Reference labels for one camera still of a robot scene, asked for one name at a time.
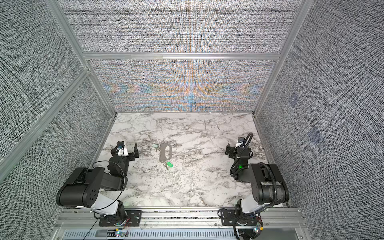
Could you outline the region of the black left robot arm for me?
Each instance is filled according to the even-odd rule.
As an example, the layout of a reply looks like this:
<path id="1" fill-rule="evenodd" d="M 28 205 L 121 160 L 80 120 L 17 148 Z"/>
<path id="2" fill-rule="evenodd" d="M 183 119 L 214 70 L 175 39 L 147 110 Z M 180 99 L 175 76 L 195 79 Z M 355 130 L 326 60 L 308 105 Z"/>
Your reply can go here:
<path id="1" fill-rule="evenodd" d="M 62 185 L 56 203 L 62 207 L 82 207 L 120 221 L 127 218 L 124 204 L 118 198 L 110 199 L 100 190 L 122 193 L 128 183 L 129 164 L 140 157 L 138 145 L 128 152 L 125 142 L 117 142 L 111 150 L 112 157 L 104 167 L 76 168 Z"/>

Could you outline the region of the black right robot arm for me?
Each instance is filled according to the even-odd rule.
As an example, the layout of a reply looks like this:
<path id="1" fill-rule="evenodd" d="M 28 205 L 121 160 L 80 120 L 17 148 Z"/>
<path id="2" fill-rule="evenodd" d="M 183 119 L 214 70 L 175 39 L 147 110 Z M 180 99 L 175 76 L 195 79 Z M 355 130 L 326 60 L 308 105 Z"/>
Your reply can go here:
<path id="1" fill-rule="evenodd" d="M 241 213 L 249 214 L 289 201 L 288 187 L 276 164 L 250 163 L 252 150 L 239 143 L 235 147 L 227 145 L 225 154 L 234 160 L 230 176 L 238 183 L 251 185 L 251 194 L 238 203 Z"/>

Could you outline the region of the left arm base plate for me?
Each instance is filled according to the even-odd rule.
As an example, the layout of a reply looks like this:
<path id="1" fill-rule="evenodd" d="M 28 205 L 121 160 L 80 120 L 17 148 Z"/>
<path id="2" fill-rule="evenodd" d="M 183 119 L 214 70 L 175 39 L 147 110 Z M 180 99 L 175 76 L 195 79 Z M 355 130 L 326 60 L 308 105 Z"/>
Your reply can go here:
<path id="1" fill-rule="evenodd" d="M 99 217 L 100 227 L 138 227 L 142 218 L 142 211 L 129 210 L 124 211 L 123 214 L 116 213 L 114 215 L 106 215 L 105 217 Z"/>

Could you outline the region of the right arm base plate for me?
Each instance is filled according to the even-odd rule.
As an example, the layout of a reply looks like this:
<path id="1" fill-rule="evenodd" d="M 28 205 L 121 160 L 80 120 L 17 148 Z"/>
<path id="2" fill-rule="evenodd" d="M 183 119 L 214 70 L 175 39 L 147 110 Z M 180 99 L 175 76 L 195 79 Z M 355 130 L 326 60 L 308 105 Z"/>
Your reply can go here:
<path id="1" fill-rule="evenodd" d="M 254 212 L 244 214 L 240 210 L 221 208 L 218 210 L 218 217 L 223 226 L 263 226 L 263 221 L 260 214 Z"/>

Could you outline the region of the aluminium front rail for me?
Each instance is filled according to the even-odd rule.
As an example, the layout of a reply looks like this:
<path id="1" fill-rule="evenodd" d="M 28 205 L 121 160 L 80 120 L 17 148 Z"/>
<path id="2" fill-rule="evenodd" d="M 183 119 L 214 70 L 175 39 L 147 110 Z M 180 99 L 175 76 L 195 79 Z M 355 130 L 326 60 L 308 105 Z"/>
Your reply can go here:
<path id="1" fill-rule="evenodd" d="M 121 227 L 100 227 L 86 210 L 65 209 L 52 240 L 233 240 L 233 227 L 217 208 L 128 208 L 131 221 Z M 308 226 L 296 208 L 272 208 L 262 214 L 260 240 L 309 240 Z"/>

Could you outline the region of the aluminium enclosure frame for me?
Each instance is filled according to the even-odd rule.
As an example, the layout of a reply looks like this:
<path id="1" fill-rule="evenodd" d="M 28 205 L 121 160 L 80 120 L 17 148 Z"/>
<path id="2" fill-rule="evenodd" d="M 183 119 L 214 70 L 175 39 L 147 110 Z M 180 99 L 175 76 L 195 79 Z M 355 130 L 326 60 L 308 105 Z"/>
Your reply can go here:
<path id="1" fill-rule="evenodd" d="M 273 66 L 268 80 L 263 86 L 263 89 L 258 97 L 253 113 L 257 116 L 271 91 L 274 82 L 279 75 L 282 66 L 292 48 L 294 41 L 302 27 L 302 24 L 307 17 L 307 14 L 312 7 L 314 1 L 301 1 L 301 5 L 295 15 L 294 21 L 287 33 L 283 47 L 279 53 L 117 53 L 117 52 L 84 52 L 70 23 L 67 20 L 58 1 L 46 1 L 50 12 L 53 14 L 56 22 L 60 26 L 61 31 L 66 36 L 67 41 L 71 45 L 72 50 L 80 61 L 83 70 L 79 76 L 71 83 L 60 97 L 52 104 L 51 107 L 41 116 L 34 126 L 26 133 L 26 135 L 18 142 L 12 151 L 1 162 L 1 181 L 4 181 L 14 167 L 20 162 L 23 156 L 31 148 L 34 142 L 39 138 L 42 132 L 53 121 L 58 112 L 72 97 L 74 92 L 82 84 L 86 78 L 90 78 L 94 89 L 98 93 L 102 103 L 108 110 L 111 118 L 108 128 L 106 129 L 102 141 L 100 142 L 93 160 L 96 161 L 101 153 L 101 150 L 108 138 L 109 133 L 115 123 L 117 110 L 113 106 L 112 100 L 107 94 L 101 81 L 96 75 L 95 70 L 89 63 L 92 59 L 100 60 L 273 60 Z"/>

